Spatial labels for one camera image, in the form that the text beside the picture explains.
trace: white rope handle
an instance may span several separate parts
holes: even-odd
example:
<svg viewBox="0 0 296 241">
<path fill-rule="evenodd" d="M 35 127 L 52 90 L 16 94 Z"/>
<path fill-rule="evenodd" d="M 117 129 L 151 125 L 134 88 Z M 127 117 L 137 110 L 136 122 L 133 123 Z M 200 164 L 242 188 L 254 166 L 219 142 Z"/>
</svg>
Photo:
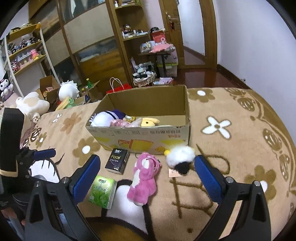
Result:
<svg viewBox="0 0 296 241">
<path fill-rule="evenodd" d="M 116 80 L 118 83 L 120 83 L 120 85 L 121 85 L 122 88 L 124 89 L 124 87 L 123 87 L 123 85 L 122 85 L 122 83 L 121 83 L 121 81 L 120 81 L 119 79 L 114 78 L 114 77 L 111 77 L 109 82 L 110 82 L 110 86 L 111 86 L 113 92 L 115 92 L 115 91 L 114 91 L 114 84 L 113 84 L 115 80 Z"/>
</svg>

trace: beige blanket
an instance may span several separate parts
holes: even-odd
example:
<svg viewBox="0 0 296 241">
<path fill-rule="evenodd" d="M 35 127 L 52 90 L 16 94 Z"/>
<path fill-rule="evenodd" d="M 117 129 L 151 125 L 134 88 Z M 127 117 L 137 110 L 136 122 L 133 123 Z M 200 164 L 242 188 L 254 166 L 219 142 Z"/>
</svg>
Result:
<svg viewBox="0 0 296 241">
<path fill-rule="evenodd" d="M 237 182 L 259 180 L 265 191 L 271 218 L 272 238 L 284 227 L 296 204 L 295 146 L 273 109 L 252 90 L 236 88 L 189 89 L 191 112 L 190 146 Z M 157 193 L 148 205 L 133 209 L 125 193 L 133 178 L 135 154 L 123 175 L 104 167 L 110 151 L 104 150 L 85 124 L 98 103 L 73 107 L 42 116 L 29 138 L 30 149 L 55 148 L 54 162 L 60 177 L 71 176 L 91 154 L 101 159 L 99 174 L 118 183 L 111 210 L 87 201 L 78 206 L 103 240 L 193 240 L 217 204 L 213 203 L 197 174 L 169 178 L 164 156 L 156 178 Z M 237 203 L 223 236 L 239 210 Z"/>
</svg>

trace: red gift bag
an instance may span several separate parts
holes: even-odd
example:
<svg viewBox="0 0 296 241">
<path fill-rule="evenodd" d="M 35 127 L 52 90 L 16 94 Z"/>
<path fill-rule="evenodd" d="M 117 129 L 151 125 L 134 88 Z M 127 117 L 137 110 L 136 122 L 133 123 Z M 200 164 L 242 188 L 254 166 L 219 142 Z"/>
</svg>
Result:
<svg viewBox="0 0 296 241">
<path fill-rule="evenodd" d="M 121 86 L 114 88 L 114 86 L 113 86 L 113 82 L 114 82 L 115 80 L 116 80 L 118 83 L 120 83 Z M 106 91 L 107 94 L 108 94 L 108 93 L 117 92 L 117 91 L 122 91 L 122 90 L 128 90 L 128 89 L 131 89 L 131 88 L 132 88 L 128 83 L 126 83 L 126 84 L 123 85 L 119 79 L 116 79 L 116 78 L 113 78 L 113 77 L 110 79 L 110 86 L 111 86 L 112 89 L 109 90 L 109 91 Z"/>
</svg>

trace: green bottle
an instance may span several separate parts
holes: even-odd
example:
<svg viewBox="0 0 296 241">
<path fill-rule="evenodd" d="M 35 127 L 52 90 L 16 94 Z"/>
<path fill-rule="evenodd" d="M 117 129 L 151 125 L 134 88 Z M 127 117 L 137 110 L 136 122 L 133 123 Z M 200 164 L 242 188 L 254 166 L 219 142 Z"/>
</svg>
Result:
<svg viewBox="0 0 296 241">
<path fill-rule="evenodd" d="M 90 89 L 92 87 L 92 83 L 89 81 L 89 78 L 86 79 L 87 87 Z"/>
</svg>

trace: metal screw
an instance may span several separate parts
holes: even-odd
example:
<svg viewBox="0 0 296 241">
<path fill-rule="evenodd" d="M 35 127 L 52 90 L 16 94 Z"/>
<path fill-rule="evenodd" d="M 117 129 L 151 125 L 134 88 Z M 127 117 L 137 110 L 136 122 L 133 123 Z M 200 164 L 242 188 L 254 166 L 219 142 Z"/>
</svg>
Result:
<svg viewBox="0 0 296 241">
<path fill-rule="evenodd" d="M 228 183 L 233 183 L 233 178 L 232 177 L 226 177 L 226 181 L 228 182 Z"/>
<path fill-rule="evenodd" d="M 256 187 L 260 187 L 261 183 L 259 181 L 254 181 Z"/>
<path fill-rule="evenodd" d="M 41 185 L 41 181 L 37 181 L 37 182 L 35 182 L 35 184 L 34 184 L 35 187 L 39 187 L 40 185 Z"/>
<path fill-rule="evenodd" d="M 67 183 L 67 182 L 69 182 L 69 178 L 68 178 L 68 177 L 63 177 L 63 178 L 61 179 L 61 182 L 62 182 L 62 183 Z"/>
</svg>

